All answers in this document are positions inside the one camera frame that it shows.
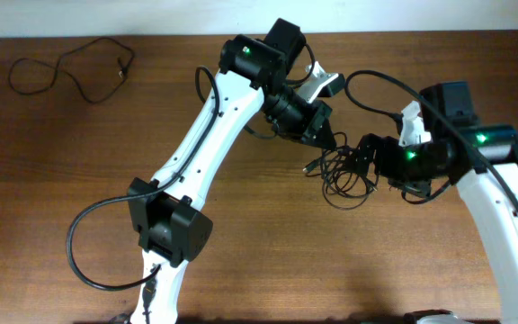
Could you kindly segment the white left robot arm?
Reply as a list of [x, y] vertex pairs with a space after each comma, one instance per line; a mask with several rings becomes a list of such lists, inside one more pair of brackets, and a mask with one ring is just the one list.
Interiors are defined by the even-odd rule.
[[344, 87], [344, 76], [314, 62], [293, 89], [286, 77], [308, 46], [300, 28], [279, 19], [262, 40], [238, 35], [222, 48], [215, 84], [179, 148], [150, 181], [134, 179], [129, 192], [143, 274], [133, 323], [174, 323], [186, 266], [200, 254], [213, 223], [202, 213], [211, 182], [235, 139], [263, 112], [275, 134], [321, 149], [336, 146], [323, 97]]

